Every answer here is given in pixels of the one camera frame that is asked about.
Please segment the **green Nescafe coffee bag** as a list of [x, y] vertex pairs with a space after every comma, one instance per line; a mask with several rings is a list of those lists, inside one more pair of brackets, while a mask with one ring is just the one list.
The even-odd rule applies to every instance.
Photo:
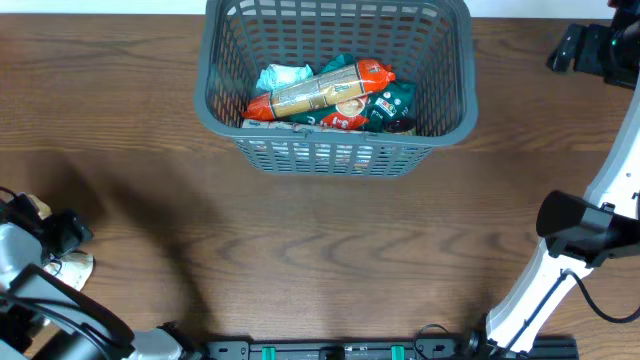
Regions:
[[288, 117], [290, 122], [365, 132], [391, 132], [392, 123], [409, 120], [416, 85], [394, 81], [383, 91]]

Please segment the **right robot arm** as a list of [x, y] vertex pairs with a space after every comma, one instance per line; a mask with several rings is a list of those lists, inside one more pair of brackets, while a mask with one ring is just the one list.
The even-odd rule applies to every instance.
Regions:
[[[610, 0], [608, 26], [570, 25], [546, 65], [639, 90], [639, 0]], [[525, 359], [572, 288], [608, 259], [639, 253], [639, 99], [634, 97], [604, 165], [578, 197], [553, 191], [536, 220], [539, 243], [508, 295], [473, 331], [465, 359]]]

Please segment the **red spaghetti packet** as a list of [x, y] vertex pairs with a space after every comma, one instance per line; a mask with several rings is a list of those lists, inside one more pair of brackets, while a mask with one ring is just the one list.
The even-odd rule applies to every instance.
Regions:
[[273, 121], [380, 92], [396, 80], [391, 65], [359, 60], [252, 99], [244, 118]]

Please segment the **teal small tissue packet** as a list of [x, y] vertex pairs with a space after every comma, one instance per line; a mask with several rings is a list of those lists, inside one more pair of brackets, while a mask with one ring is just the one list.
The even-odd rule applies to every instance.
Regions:
[[313, 77], [308, 65], [302, 67], [270, 64], [260, 72], [256, 89], [264, 92], [279, 90]]

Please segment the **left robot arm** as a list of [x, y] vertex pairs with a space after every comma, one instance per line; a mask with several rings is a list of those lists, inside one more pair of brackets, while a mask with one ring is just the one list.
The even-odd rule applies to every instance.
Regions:
[[1, 356], [22, 359], [44, 321], [57, 333], [38, 359], [203, 359], [173, 323], [135, 332], [114, 313], [47, 271], [93, 238], [78, 214], [46, 215], [26, 193], [1, 190]]

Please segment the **blue Kleenex tissue pack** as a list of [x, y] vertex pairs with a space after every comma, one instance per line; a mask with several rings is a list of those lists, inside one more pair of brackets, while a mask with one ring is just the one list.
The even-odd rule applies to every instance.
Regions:
[[306, 138], [236, 139], [234, 143], [260, 170], [307, 175], [403, 176], [431, 153], [428, 147], [323, 143]]

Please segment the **white paper bag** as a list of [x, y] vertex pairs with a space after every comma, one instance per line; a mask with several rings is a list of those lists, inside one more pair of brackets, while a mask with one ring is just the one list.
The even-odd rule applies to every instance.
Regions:
[[66, 285], [81, 291], [93, 272], [94, 257], [83, 252], [72, 252], [50, 260], [44, 269]]

